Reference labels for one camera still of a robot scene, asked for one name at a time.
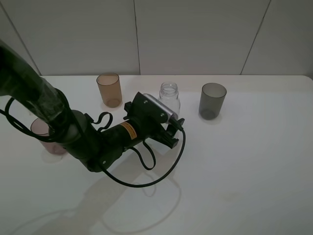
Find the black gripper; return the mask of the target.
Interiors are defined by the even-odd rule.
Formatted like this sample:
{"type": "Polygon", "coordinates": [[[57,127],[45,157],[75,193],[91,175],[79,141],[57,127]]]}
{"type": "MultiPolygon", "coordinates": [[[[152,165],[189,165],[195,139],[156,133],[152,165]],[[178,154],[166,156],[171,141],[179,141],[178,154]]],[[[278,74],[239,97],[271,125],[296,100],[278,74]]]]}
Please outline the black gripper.
{"type": "Polygon", "coordinates": [[[165,129],[162,124],[167,122],[167,115],[140,92],[137,92],[133,101],[125,103],[124,110],[127,114],[123,119],[135,125],[140,138],[150,137],[169,148],[176,147],[179,140],[175,134],[183,130],[184,118],[169,119],[165,129]]]}

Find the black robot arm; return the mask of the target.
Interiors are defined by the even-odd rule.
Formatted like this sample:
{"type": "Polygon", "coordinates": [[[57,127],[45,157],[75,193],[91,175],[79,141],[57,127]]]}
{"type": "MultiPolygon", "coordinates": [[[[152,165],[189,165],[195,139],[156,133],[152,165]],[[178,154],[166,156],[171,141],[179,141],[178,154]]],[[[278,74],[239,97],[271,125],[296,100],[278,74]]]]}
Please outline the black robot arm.
{"type": "Polygon", "coordinates": [[[65,95],[37,75],[15,51],[0,45],[0,94],[8,95],[44,121],[52,139],[89,171],[107,170],[128,149],[151,138],[173,148],[183,118],[148,94],[137,93],[124,106],[124,121],[95,129],[89,115],[69,107],[65,95]]]}

